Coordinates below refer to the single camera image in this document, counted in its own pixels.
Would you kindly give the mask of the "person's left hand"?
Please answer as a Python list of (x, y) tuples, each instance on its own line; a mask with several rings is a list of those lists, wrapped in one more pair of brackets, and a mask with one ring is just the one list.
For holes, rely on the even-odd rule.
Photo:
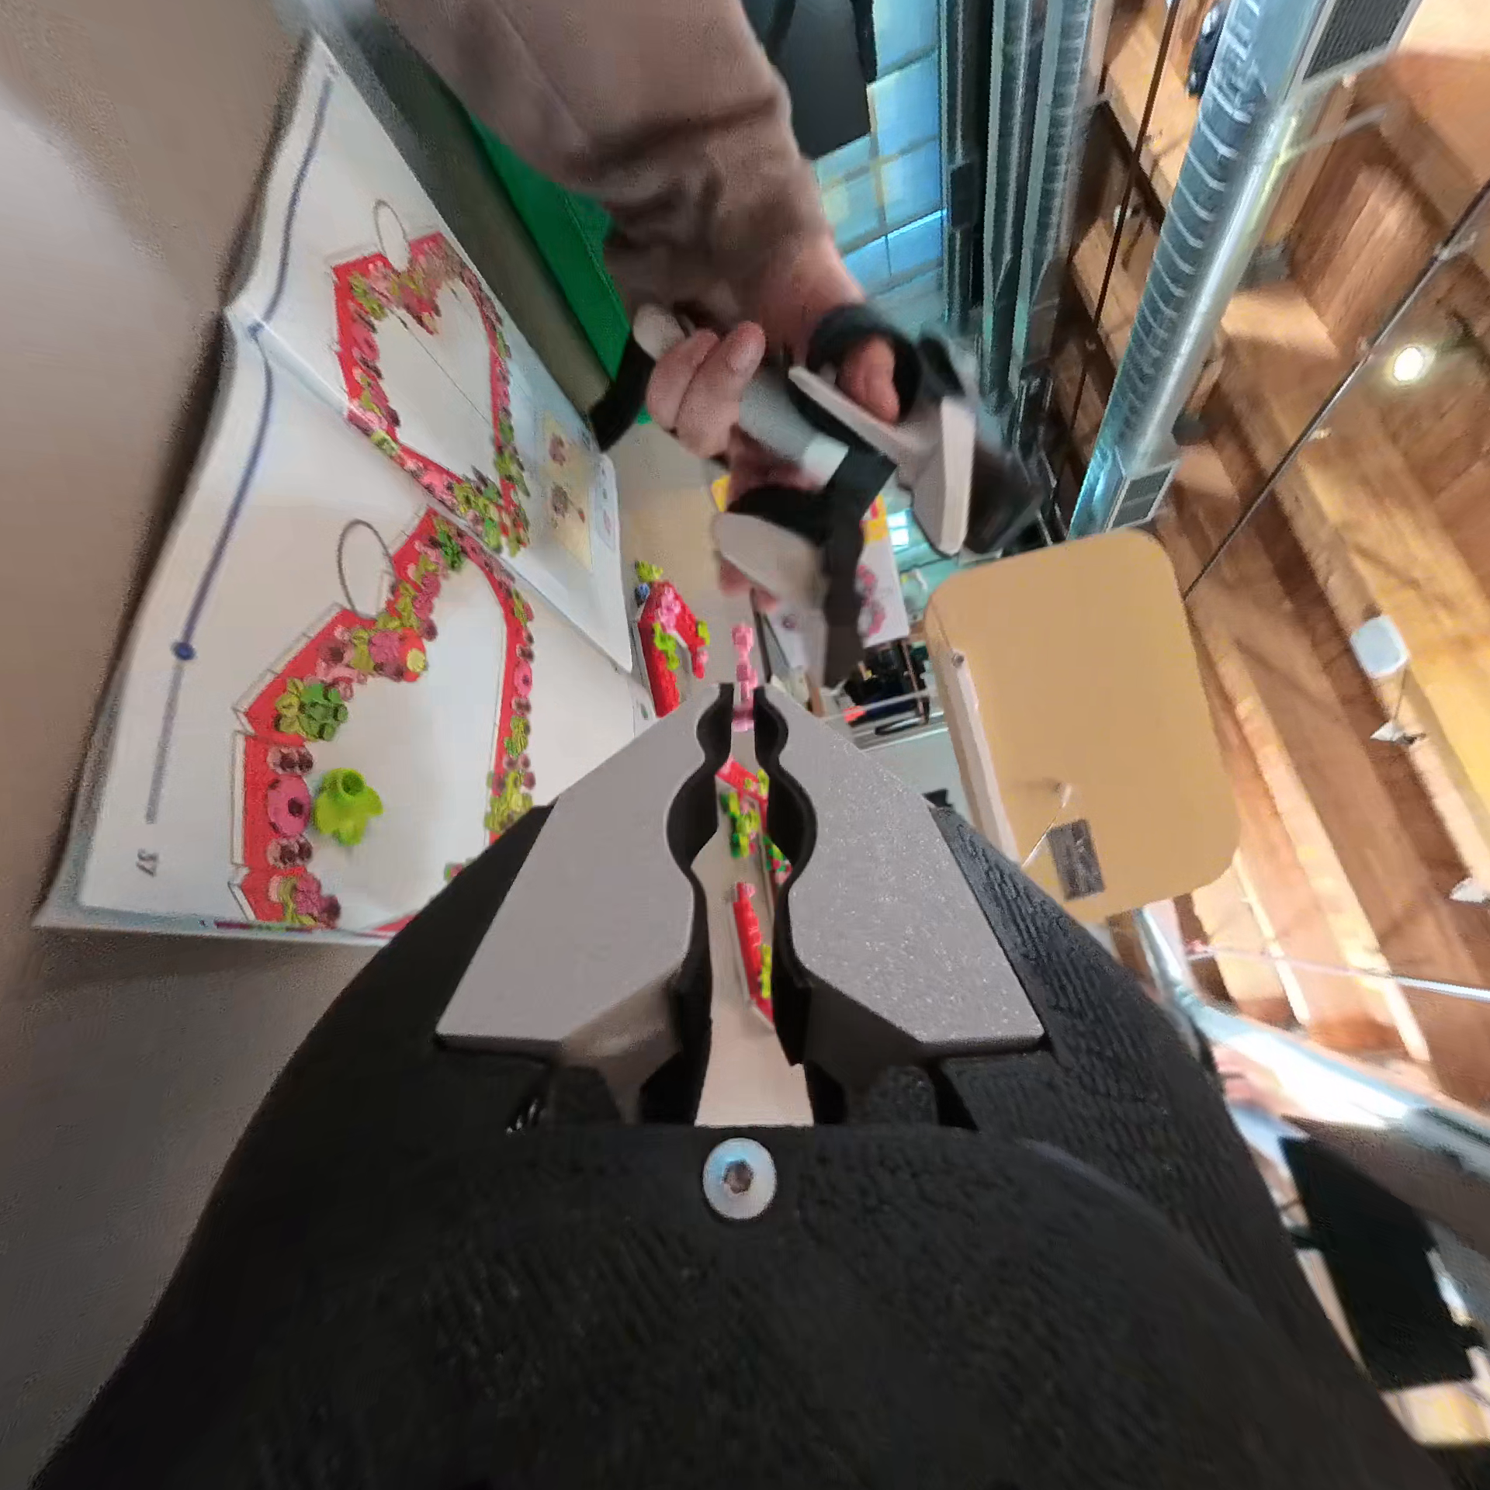
[(776, 456), (741, 427), (741, 400), (772, 355), (805, 363), (807, 346), (834, 309), (867, 303), (849, 276), (784, 290), (728, 330), (699, 328), (666, 351), (650, 375), (646, 410), (695, 456), (729, 473), (729, 500), (759, 487), (813, 491), (819, 477)]

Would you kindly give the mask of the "lime green lego flower piece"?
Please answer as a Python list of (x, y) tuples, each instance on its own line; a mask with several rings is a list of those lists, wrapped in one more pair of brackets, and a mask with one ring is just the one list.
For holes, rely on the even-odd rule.
[(313, 791), (312, 824), (341, 847), (358, 847), (383, 814), (383, 800), (366, 775), (352, 768), (325, 771)]

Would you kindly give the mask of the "small red lego flower assembly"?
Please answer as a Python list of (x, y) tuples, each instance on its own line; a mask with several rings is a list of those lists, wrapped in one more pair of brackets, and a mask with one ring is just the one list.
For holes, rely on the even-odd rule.
[(710, 661), (710, 626), (664, 570), (635, 560), (635, 628), (654, 717), (670, 715), (700, 682)]

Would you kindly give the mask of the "silver ventilation duct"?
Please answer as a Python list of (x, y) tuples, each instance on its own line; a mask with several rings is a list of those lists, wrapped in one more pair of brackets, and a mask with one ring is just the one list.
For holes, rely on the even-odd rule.
[(1171, 479), (1176, 423), (1279, 189), (1322, 9), (1238, 1), (1227, 11), (1070, 537), (1117, 528), (1138, 495), (1155, 499)]

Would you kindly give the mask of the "red lego heart section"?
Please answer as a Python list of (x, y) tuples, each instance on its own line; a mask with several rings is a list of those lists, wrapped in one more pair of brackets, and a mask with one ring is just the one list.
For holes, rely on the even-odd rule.
[(768, 833), (768, 773), (728, 758), (716, 783), (733, 872), (726, 903), (733, 918), (741, 984), (755, 1015), (774, 1027), (774, 905), (788, 884), (791, 862)]

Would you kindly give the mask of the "lego instruction booklet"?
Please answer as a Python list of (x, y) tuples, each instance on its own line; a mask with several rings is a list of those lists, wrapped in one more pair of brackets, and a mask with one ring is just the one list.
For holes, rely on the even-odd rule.
[(35, 922), (385, 940), (640, 727), (615, 471), (317, 36), (223, 313)]

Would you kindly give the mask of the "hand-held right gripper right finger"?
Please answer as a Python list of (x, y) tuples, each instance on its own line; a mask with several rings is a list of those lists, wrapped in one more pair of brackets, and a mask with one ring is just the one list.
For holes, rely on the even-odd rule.
[(774, 1027), (813, 1118), (848, 1122), (894, 1069), (1037, 1050), (1041, 1019), (937, 808), (772, 684), (755, 692), (755, 754), (789, 862)]

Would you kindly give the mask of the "person's left forearm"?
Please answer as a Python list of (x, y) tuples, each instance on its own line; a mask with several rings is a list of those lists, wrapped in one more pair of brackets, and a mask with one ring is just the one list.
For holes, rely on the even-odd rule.
[(805, 359), (863, 297), (733, 1), (389, 1), (401, 36), (515, 154), (610, 218), (627, 307), (757, 322)]

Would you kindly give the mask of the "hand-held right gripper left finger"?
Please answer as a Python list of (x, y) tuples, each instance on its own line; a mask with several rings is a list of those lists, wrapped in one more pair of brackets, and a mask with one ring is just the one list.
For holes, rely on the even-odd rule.
[(733, 688), (706, 682), (550, 808), (437, 1021), (443, 1044), (592, 1069), (625, 1116), (693, 1124), (712, 1046), (716, 775)]

